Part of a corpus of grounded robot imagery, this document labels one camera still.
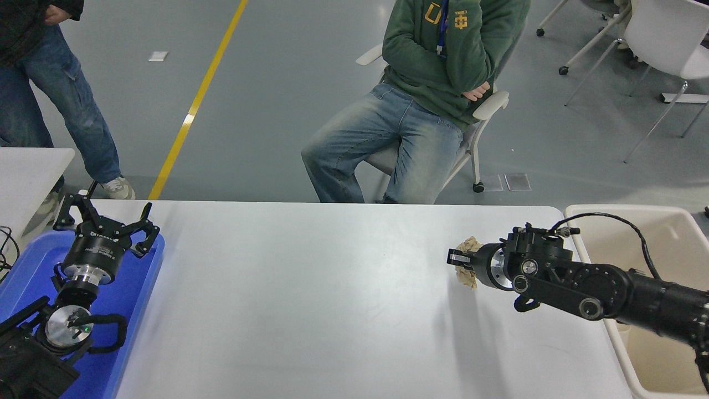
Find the seated person's right hand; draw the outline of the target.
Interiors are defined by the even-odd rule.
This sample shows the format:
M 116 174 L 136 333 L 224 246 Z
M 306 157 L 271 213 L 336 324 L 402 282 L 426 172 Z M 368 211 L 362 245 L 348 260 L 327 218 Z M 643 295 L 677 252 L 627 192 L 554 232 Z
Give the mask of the seated person's right hand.
M 469 91 L 466 91 L 465 93 L 462 93 L 461 96 L 466 98 L 469 101 L 472 102 L 477 102 L 481 101 L 481 99 L 486 96 L 486 94 L 493 94 L 494 93 L 494 80 L 488 80 L 482 83 L 480 86 L 477 86 L 477 88 L 471 89 Z

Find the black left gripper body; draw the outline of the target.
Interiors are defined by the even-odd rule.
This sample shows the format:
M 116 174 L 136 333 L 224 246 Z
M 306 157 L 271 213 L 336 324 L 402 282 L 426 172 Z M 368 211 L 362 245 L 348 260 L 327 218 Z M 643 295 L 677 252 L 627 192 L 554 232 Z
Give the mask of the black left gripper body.
M 76 226 L 75 240 L 61 264 L 66 277 L 115 277 L 122 258 L 131 246 L 131 232 L 121 223 L 81 222 Z

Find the standing person's hand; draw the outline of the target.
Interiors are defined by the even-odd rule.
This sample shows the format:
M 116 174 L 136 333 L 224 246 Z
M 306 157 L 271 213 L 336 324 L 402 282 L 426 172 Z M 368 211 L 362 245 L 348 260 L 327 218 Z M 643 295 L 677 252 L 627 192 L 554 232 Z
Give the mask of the standing person's hand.
M 68 11 L 50 4 L 45 11 L 44 24 L 47 26 L 58 25 L 63 21 L 71 19 L 71 17 L 73 17 L 73 15 L 71 15 Z

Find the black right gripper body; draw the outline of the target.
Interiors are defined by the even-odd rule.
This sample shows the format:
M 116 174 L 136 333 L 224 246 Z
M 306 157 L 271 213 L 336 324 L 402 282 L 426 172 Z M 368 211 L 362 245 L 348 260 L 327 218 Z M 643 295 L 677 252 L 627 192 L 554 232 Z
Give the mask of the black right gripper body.
M 505 288 L 503 265 L 500 266 L 499 259 L 496 260 L 502 247 L 502 243 L 487 243 L 482 245 L 472 256 L 474 273 L 485 286 L 496 289 Z

